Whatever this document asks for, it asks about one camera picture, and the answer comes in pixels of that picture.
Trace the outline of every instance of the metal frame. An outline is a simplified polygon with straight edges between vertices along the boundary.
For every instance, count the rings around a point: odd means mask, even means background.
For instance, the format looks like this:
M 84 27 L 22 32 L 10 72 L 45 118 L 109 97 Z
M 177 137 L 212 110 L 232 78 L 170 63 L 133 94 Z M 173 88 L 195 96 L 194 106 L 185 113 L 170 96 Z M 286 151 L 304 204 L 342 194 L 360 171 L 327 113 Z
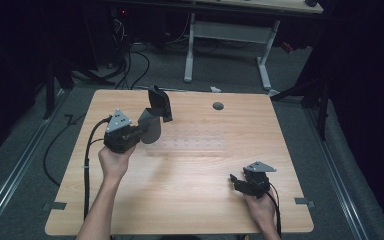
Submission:
M 24 174 L 29 168 L 30 164 L 33 161 L 33 157 L 36 151 L 36 148 L 39 146 L 40 140 L 43 138 L 46 130 L 48 129 L 50 123 L 55 117 L 57 110 L 61 107 L 62 103 L 67 99 L 68 93 L 65 93 L 63 90 L 60 90 L 57 98 L 58 103 L 56 109 L 50 113 L 48 118 L 43 119 L 42 123 L 34 133 L 33 137 L 30 139 L 30 142 L 27 144 L 26 149 L 12 170 L 11 174 L 3 184 L 0 189 L 0 216 L 5 210 L 9 200 L 14 194 L 15 190 L 17 190 L 18 185 L 23 179 Z
M 321 138 L 317 131 L 317 117 L 311 109 L 304 109 L 304 113 L 310 122 L 311 129 L 313 130 L 313 133 L 319 143 L 320 149 L 323 152 L 324 163 L 327 172 L 329 173 L 330 179 L 332 180 L 332 186 L 336 192 L 339 203 L 341 204 L 345 218 L 348 221 L 354 238 L 357 240 L 369 239 L 364 224 L 361 221 L 359 213 L 355 207 L 354 201 L 348 193 L 344 181 L 342 180 L 341 174 L 336 167 L 335 160 L 330 153 L 329 147 L 327 146 L 326 141 Z
M 189 48 L 186 56 L 184 81 L 192 82 L 194 62 L 194 39 L 196 37 L 232 40 L 240 42 L 252 42 L 265 44 L 262 56 L 257 58 L 257 65 L 260 71 L 261 82 L 266 90 L 271 89 L 270 79 L 266 69 L 266 61 L 269 56 L 274 38 L 279 28 L 280 20 L 275 20 L 273 26 L 251 27 L 233 24 L 221 24 L 212 22 L 200 22 L 195 20 L 195 13 L 191 14 L 189 29 Z

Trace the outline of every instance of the cord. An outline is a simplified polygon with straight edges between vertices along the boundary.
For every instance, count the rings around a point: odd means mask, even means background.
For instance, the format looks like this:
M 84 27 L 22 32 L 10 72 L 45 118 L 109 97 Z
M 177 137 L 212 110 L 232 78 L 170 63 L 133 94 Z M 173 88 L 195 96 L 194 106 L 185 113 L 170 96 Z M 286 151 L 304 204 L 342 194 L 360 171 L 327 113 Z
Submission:
M 179 41 L 179 42 L 177 42 L 177 43 L 172 43 L 172 44 L 170 44 L 170 45 L 166 45 L 168 48 L 171 48 L 171 49 L 174 49 L 174 50 L 183 50 L 183 49 L 186 49 L 186 48 L 188 48 L 188 43 L 184 43 L 183 44 L 183 46 L 182 47 L 173 47 L 173 45 L 174 44 L 181 44 L 182 42 L 181 41 Z
M 128 66 L 128 68 L 127 68 L 127 71 L 126 71 L 126 68 L 124 68 L 124 76 L 123 76 L 123 78 L 117 83 L 117 85 L 114 87 L 114 89 L 118 89 L 118 87 L 120 86 L 121 83 L 123 83 L 123 85 L 124 85 L 124 82 L 125 82 L 125 81 L 127 82 L 126 78 L 127 78 L 127 75 L 128 75 L 129 72 L 130 72 L 130 67 L 131 67 L 131 65 L 132 65 L 132 57 L 131 57 L 131 55 L 130 55 L 130 49 L 131 49 L 131 45 L 129 46 L 129 50 L 128 50 L 129 66 Z
M 86 219 L 87 214 L 89 213 L 89 197 L 90 197 L 90 180 L 89 180 L 89 151 L 90 146 L 92 145 L 92 138 L 93 135 L 95 135 L 96 129 L 98 129 L 99 126 L 101 126 L 104 123 L 109 123 L 112 116 L 109 116 L 108 118 L 102 119 L 99 121 L 95 127 L 93 127 L 92 132 L 90 133 L 89 140 L 87 142 L 86 146 L 86 153 L 85 153 L 85 163 L 84 163 L 84 185 L 85 185 L 85 205 L 83 209 L 83 219 Z
M 143 76 L 145 76 L 145 74 L 146 74 L 146 73 L 148 72 L 148 70 L 149 70 L 149 65 L 150 65 L 150 62 L 149 62 L 148 57 L 146 57 L 145 55 L 143 55 L 143 54 L 140 53 L 140 52 L 136 52 L 136 54 L 139 54 L 139 55 L 141 55 L 142 57 L 145 58 L 145 60 L 146 60 L 146 62 L 147 62 L 147 66 L 146 66 L 145 72 L 144 72 L 138 79 L 136 79 L 136 80 L 133 82 L 132 86 L 130 87 L 130 90 L 133 90 L 133 88 L 135 87 L 136 83 L 138 83 L 139 80 L 141 80 L 141 79 L 143 78 Z
M 121 23 L 118 19 L 114 19 L 114 21 L 120 24 L 120 26 L 118 26 L 117 30 L 115 31 L 116 34 L 117 34 L 118 31 L 120 30 L 120 28 L 123 27 L 123 32 L 121 33 L 121 39 L 120 39 L 120 43 L 122 43 L 122 42 L 123 42 L 123 39 L 124 39 L 124 34 L 125 34 L 125 28 L 124 28 L 124 25 L 123 25 L 123 23 Z
M 274 187 L 274 185 L 273 185 L 272 183 L 270 183 L 270 186 L 272 186 L 274 192 L 276 193 L 277 206 L 280 206 L 280 203 L 279 203 L 279 194 L 277 193 L 277 189 Z
M 160 90 L 163 91 L 170 91 L 170 92 L 208 92 L 208 91 L 194 91 L 194 90 L 184 90 L 184 89 L 174 89 L 174 88 L 164 88 L 164 87 L 158 87 Z M 147 90 L 149 87 L 145 86 L 135 86 L 135 89 L 143 89 Z
M 226 44 L 223 42 L 220 42 L 219 44 L 220 44 L 220 46 L 227 47 L 227 48 L 234 48 L 234 49 L 243 49 L 243 48 L 252 47 L 252 46 L 256 45 L 256 43 L 252 43 L 252 42 L 247 42 L 247 43 L 243 44 L 242 46 L 235 46 L 235 45 Z
M 214 42 L 214 44 L 215 44 L 214 48 L 211 49 L 210 51 L 207 51 L 207 52 L 200 51 L 200 50 L 198 50 L 198 49 L 195 48 L 195 47 L 194 47 L 194 51 L 197 52 L 197 53 L 200 53 L 200 54 L 210 54 L 210 53 L 215 52 L 215 51 L 219 48 L 219 46 L 220 46 L 220 42 L 219 42 L 219 41 L 209 41 L 209 42 L 210 42 L 210 44 L 207 44 L 207 46 L 210 46 L 213 42 Z
M 186 24 L 185 24 L 185 27 L 183 28 L 183 32 L 180 34 L 180 36 L 176 39 L 176 40 L 173 40 L 171 42 L 167 42 L 166 45 L 169 45 L 169 44 L 172 44 L 172 43 L 177 43 L 177 42 L 182 42 L 186 39 L 189 39 L 189 37 L 185 37 L 183 39 L 180 39 L 183 37 L 183 35 L 185 35 L 185 32 L 186 32 L 186 29 L 188 28 L 188 23 L 189 23 L 189 20 L 190 20 L 190 17 L 191 17 L 191 14 L 189 13 L 188 14 L 188 18 L 186 19 Z
M 104 141 L 104 139 L 103 139 L 103 138 L 96 139 L 96 140 L 94 140 L 93 142 L 91 142 L 90 145 L 92 145 L 92 144 L 94 144 L 94 143 L 96 143 L 96 142 L 99 142 L 99 141 Z
M 68 124 L 67 126 L 65 126 L 51 141 L 51 143 L 48 145 L 48 147 L 46 148 L 46 151 L 45 151 L 45 155 L 43 156 L 43 160 L 42 160 L 42 163 L 43 163 L 43 170 L 45 171 L 45 174 L 46 176 L 49 178 L 49 180 L 51 180 L 52 183 L 54 183 L 57 187 L 61 186 L 61 183 L 59 183 L 57 180 L 55 180 L 55 178 L 53 178 L 51 176 L 51 174 L 49 173 L 48 171 L 48 167 L 46 165 L 46 162 L 47 162 L 47 157 L 48 157 L 48 154 L 49 154 L 49 151 L 51 150 L 51 147 L 54 145 L 54 143 L 56 142 L 56 140 L 61 136 L 61 134 L 63 134 L 70 126 L 74 125 L 75 123 L 77 123 L 80 119 L 84 118 L 86 116 L 86 113 L 82 114 L 80 117 L 76 118 L 71 124 Z
M 282 238 L 282 226 L 281 226 L 281 221 L 280 221 L 280 206 L 279 206 L 279 203 L 276 204 L 276 200 L 274 200 L 273 196 L 269 193 L 269 192 L 266 192 L 267 196 L 269 196 L 269 198 L 272 200 L 274 206 L 275 206 L 275 209 L 276 209 L 276 230 L 277 230 L 277 234 L 279 234 L 279 237 Z

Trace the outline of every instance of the table surface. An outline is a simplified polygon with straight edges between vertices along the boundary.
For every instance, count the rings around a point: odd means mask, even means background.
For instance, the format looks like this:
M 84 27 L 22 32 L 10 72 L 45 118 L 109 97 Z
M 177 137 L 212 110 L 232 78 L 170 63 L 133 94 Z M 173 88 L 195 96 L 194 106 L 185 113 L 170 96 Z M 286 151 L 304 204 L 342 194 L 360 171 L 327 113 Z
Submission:
M 241 7 L 267 8 L 273 10 L 292 11 L 300 13 L 323 13 L 323 8 L 317 3 L 315 7 L 305 4 L 304 0 L 193 0 L 202 3 L 229 4 Z
M 271 100 L 261 94 L 167 92 L 173 121 L 162 123 L 160 139 L 139 143 L 116 196 L 112 234 L 257 233 L 241 193 L 229 174 L 261 161 L 277 169 L 267 173 L 277 188 L 282 232 L 310 232 L 313 222 L 303 198 Z M 221 111 L 214 102 L 224 104 Z M 149 107 L 147 91 L 98 90 L 91 102 L 45 230 L 77 235 L 83 223 L 83 162 L 92 128 L 120 108 L 133 125 Z M 102 138 L 105 127 L 94 139 Z M 102 171 L 97 158 L 102 141 L 90 151 L 92 205 Z

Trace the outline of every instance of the black cable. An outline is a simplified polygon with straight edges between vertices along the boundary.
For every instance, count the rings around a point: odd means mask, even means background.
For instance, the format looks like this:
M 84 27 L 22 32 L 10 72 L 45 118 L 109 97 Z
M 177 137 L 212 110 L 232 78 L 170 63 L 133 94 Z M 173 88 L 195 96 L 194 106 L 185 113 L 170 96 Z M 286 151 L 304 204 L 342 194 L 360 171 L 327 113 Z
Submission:
M 129 89 L 129 83 L 127 82 L 127 75 L 129 73 L 126 73 L 126 79 L 124 80 L 123 84 L 121 84 L 121 89 L 124 89 L 124 86 L 126 86 L 126 89 Z
M 193 49 L 194 49 L 194 51 L 195 52 L 197 52 L 197 53 L 200 53 L 200 54 L 210 54 L 210 53 L 213 53 L 214 51 L 216 51 L 218 48 L 219 48 L 219 46 L 220 46 L 220 42 L 219 41 L 209 41 L 210 42 L 210 44 L 206 44 L 206 46 L 211 46 L 212 44 L 214 44 L 214 48 L 213 49 L 211 49 L 210 51 L 200 51 L 200 50 L 198 50 L 196 47 L 194 47 Z
M 65 126 L 51 141 L 51 143 L 48 145 L 48 148 L 46 148 L 46 151 L 45 151 L 45 155 L 43 156 L 43 160 L 42 160 L 42 163 L 43 163 L 43 170 L 45 171 L 45 174 L 46 176 L 49 178 L 49 180 L 51 180 L 51 182 L 53 182 L 55 185 L 57 185 L 58 187 L 61 185 L 61 183 L 59 183 L 57 180 L 55 180 L 55 178 L 53 178 L 51 176 L 51 174 L 49 173 L 48 171 L 48 167 L 46 165 L 46 162 L 47 162 L 47 157 L 48 157 L 48 154 L 49 154 L 49 151 L 51 150 L 51 147 L 52 145 L 54 145 L 54 143 L 56 142 L 56 140 L 61 136 L 61 134 L 63 134 L 70 126 L 74 125 L 75 123 L 77 123 L 77 121 L 79 121 L 80 119 L 82 119 L 84 116 L 86 116 L 86 113 L 85 114 L 82 114 L 80 117 L 76 118 L 71 124 L 68 124 L 67 126 Z
M 146 62 L 147 62 L 147 66 L 146 66 L 145 72 L 144 72 L 138 79 L 136 79 L 136 80 L 133 82 L 132 86 L 130 87 L 130 90 L 133 90 L 133 88 L 135 87 L 136 83 L 138 83 L 139 80 L 141 80 L 141 79 L 143 78 L 143 76 L 145 76 L 145 74 L 146 74 L 146 73 L 148 72 L 148 70 L 149 70 L 149 65 L 150 65 L 149 59 L 148 59 L 145 55 L 143 55 L 143 54 L 140 53 L 140 52 L 136 52 L 136 54 L 139 54 L 139 55 L 141 55 L 142 57 L 145 58 L 145 60 L 146 60 Z
M 273 196 L 268 191 L 266 192 L 266 194 L 267 194 L 267 196 L 269 196 L 269 198 L 272 200 L 272 202 L 275 206 L 277 234 L 279 234 L 279 237 L 282 238 L 282 226 L 281 226 L 281 221 L 280 221 L 280 206 L 279 206 L 279 204 L 276 204 L 276 200 L 274 200 Z
M 220 42 L 219 44 L 220 44 L 220 46 L 227 47 L 227 48 L 243 49 L 243 48 L 247 48 L 247 47 L 252 47 L 256 43 L 247 42 L 247 43 L 243 44 L 242 46 L 235 46 L 235 45 L 226 44 L 226 43 L 222 43 L 222 42 Z
M 189 44 L 183 43 L 183 41 L 167 44 L 166 47 L 171 48 L 171 49 L 175 49 L 175 50 L 183 50 L 183 49 L 188 48 Z M 173 47 L 173 45 L 183 45 L 183 46 L 182 47 Z
M 96 139 L 96 140 L 94 140 L 93 142 L 91 142 L 90 145 L 92 145 L 92 144 L 94 144 L 94 143 L 96 143 L 96 142 L 99 142 L 99 141 L 104 141 L 104 139 L 103 139 L 103 138 Z
M 273 185 L 272 183 L 270 183 L 270 186 L 272 186 L 274 192 L 276 193 L 277 206 L 280 206 L 280 203 L 279 203 L 279 194 L 277 193 L 277 189 L 274 187 L 274 185 Z
M 188 14 L 188 18 L 186 19 L 186 23 L 185 23 L 185 27 L 183 28 L 183 31 L 182 33 L 180 34 L 179 37 L 177 37 L 175 40 L 173 41 L 170 41 L 170 42 L 166 42 L 166 45 L 169 46 L 170 44 L 173 44 L 173 43 L 177 43 L 177 42 L 181 42 L 181 41 L 184 41 L 186 39 L 189 39 L 189 37 L 186 37 L 186 38 L 183 38 L 181 39 L 185 33 L 186 33 L 186 30 L 188 29 L 188 26 L 189 26 L 189 20 L 191 19 L 191 14 L 189 13 Z
M 126 71 L 126 68 L 124 68 L 124 76 L 123 78 L 117 83 L 117 85 L 114 87 L 114 89 L 118 89 L 118 87 L 120 86 L 121 83 L 123 83 L 124 85 L 124 82 L 127 81 L 126 78 L 127 78 L 127 75 L 130 73 L 130 67 L 132 65 L 132 57 L 131 57 L 131 54 L 130 54 L 130 49 L 131 49 L 131 46 L 129 47 L 128 49 L 128 59 L 129 59 L 129 66 L 127 68 L 127 71 Z
M 85 153 L 85 163 L 84 163 L 84 185 L 85 185 L 85 205 L 83 209 L 83 217 L 86 219 L 87 214 L 89 213 L 89 197 L 90 197 L 90 181 L 89 181 L 89 151 L 90 146 L 92 145 L 92 138 L 93 135 L 95 135 L 96 129 L 98 129 L 99 126 L 101 126 L 104 123 L 109 123 L 112 116 L 109 116 L 108 118 L 102 119 L 99 121 L 95 127 L 93 127 L 92 132 L 90 133 L 89 140 L 87 142 L 86 146 L 86 153 Z

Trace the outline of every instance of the gray carpet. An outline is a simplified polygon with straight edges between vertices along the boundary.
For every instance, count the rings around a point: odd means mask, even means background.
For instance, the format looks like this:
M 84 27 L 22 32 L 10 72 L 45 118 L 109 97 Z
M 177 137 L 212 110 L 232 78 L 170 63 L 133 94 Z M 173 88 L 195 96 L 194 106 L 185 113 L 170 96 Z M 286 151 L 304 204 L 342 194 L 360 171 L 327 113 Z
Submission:
M 258 46 L 243 49 L 255 54 Z M 201 48 L 210 51 L 211 47 Z M 290 54 L 274 48 L 269 56 L 267 68 L 273 89 L 281 91 L 295 84 L 311 49 L 297 50 Z M 185 50 L 167 48 L 165 51 L 149 47 L 144 54 L 151 65 L 145 77 L 137 86 L 156 84 L 160 87 L 191 91 L 210 91 L 215 86 L 222 92 L 262 93 L 256 62 L 253 57 L 244 57 L 238 50 L 219 48 L 211 54 L 195 55 L 194 80 L 183 82 Z M 145 59 L 132 54 L 132 69 L 128 80 L 131 84 L 146 68 Z M 93 93 L 97 89 L 112 88 L 88 82 L 76 82 L 76 87 L 68 94 L 56 113 L 54 120 L 39 143 L 33 161 L 20 185 L 0 217 L 0 239 L 73 239 L 73 237 L 51 237 L 44 232 L 49 212 L 43 207 L 53 202 L 57 187 L 45 176 L 42 166 L 45 151 L 53 138 L 67 126 L 68 117 L 74 118 L 86 113 Z M 324 163 L 324 156 L 301 105 L 299 97 L 288 97 L 274 102 L 276 114 L 282 128 L 293 164 L 296 168 L 304 196 L 314 202 L 310 213 L 314 230 L 306 234 L 284 234 L 283 239 L 354 239 L 346 216 L 338 201 L 332 179 Z M 37 103 L 13 127 L 8 139 L 0 149 L 0 188 L 12 168 L 26 148 L 29 139 L 42 121 L 44 111 L 44 91 L 37 96 Z M 327 122 L 327 143 L 338 164 L 338 169 L 355 200 L 369 239 L 384 239 L 384 217 L 376 199 L 365 183 L 365 179 L 346 145 L 338 126 L 334 110 L 330 106 Z M 52 176 L 61 181 L 71 151 L 74 147 L 82 121 L 70 126 L 54 143 L 48 155 L 48 169 Z

